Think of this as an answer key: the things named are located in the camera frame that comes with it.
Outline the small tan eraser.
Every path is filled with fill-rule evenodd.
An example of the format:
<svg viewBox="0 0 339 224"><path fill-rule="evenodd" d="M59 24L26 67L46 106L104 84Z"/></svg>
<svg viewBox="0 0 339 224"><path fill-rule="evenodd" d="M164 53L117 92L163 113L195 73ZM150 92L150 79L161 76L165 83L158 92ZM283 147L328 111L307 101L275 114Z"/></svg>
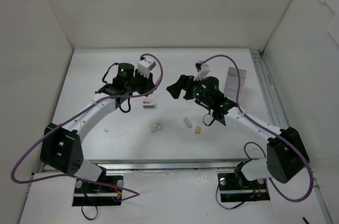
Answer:
<svg viewBox="0 0 339 224"><path fill-rule="evenodd" d="M201 127L200 127L200 126L196 126L194 132L195 132L196 134L200 134L200 133L201 133Z"/></svg>

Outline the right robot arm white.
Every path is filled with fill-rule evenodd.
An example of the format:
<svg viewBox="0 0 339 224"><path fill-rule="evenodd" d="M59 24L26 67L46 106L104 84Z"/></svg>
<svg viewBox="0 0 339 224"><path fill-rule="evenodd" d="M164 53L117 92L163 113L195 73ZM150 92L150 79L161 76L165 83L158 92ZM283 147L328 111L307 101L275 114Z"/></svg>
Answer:
<svg viewBox="0 0 339 224"><path fill-rule="evenodd" d="M217 78L194 80L193 76L181 75L176 83L167 87L167 91L174 99L184 91L183 98L194 100L210 111L214 121L245 133L250 140L266 143L264 158L238 165L238 172L234 175L237 186L246 188L254 180L267 178L285 184L309 166L309 157L296 129L272 126L240 111L238 105L219 90Z"/></svg>

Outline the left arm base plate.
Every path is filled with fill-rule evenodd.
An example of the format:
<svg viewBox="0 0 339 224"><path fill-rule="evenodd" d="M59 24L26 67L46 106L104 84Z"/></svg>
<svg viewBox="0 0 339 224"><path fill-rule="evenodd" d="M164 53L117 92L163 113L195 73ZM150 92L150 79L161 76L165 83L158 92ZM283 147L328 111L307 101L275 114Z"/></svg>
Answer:
<svg viewBox="0 0 339 224"><path fill-rule="evenodd" d="M73 207L102 207L120 206L122 190L110 186L96 185L83 182L79 179L75 182L73 194Z"/></svg>

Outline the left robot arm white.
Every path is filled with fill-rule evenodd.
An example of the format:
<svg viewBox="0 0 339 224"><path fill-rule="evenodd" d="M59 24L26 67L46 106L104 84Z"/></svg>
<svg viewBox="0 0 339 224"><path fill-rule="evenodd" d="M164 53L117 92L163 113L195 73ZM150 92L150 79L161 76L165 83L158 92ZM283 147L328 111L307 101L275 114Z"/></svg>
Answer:
<svg viewBox="0 0 339 224"><path fill-rule="evenodd" d="M60 128L54 123L46 127L41 161L66 175L87 180L87 186L94 192L102 191L106 185L106 170L84 158L82 142L105 116L118 109L133 93L145 95L155 87L151 73L155 66L150 58L141 59L137 66L119 63L116 77L111 83L104 82L83 114Z"/></svg>

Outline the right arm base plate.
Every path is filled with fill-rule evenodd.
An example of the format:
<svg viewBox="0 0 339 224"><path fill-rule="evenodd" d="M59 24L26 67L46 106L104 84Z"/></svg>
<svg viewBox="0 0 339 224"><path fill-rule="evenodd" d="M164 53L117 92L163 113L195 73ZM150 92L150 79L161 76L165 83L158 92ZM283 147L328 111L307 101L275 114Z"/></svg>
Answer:
<svg viewBox="0 0 339 224"><path fill-rule="evenodd" d="M264 182L241 182L235 173L218 173L218 192L222 203L270 201Z"/></svg>

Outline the white eraser red logo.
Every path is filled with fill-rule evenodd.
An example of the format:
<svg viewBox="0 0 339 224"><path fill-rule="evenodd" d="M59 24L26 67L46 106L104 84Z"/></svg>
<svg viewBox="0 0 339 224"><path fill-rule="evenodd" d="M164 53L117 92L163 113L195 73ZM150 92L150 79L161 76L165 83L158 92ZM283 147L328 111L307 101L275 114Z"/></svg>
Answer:
<svg viewBox="0 0 339 224"><path fill-rule="evenodd" d="M154 123L150 126L149 130L151 133L154 133L156 131L160 131L162 130L162 124L159 122L159 123Z"/></svg>

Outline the white worn eraser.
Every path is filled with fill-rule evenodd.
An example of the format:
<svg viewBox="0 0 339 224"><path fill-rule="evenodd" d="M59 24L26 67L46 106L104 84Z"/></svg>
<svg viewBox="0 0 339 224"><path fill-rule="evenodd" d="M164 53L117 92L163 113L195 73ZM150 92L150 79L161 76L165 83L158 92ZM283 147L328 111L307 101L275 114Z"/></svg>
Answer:
<svg viewBox="0 0 339 224"><path fill-rule="evenodd" d="M192 127L192 123L191 123L191 121L189 120L189 118L185 117L185 118L183 119L183 121L184 121L185 125L186 125L188 128L191 128L191 127Z"/></svg>

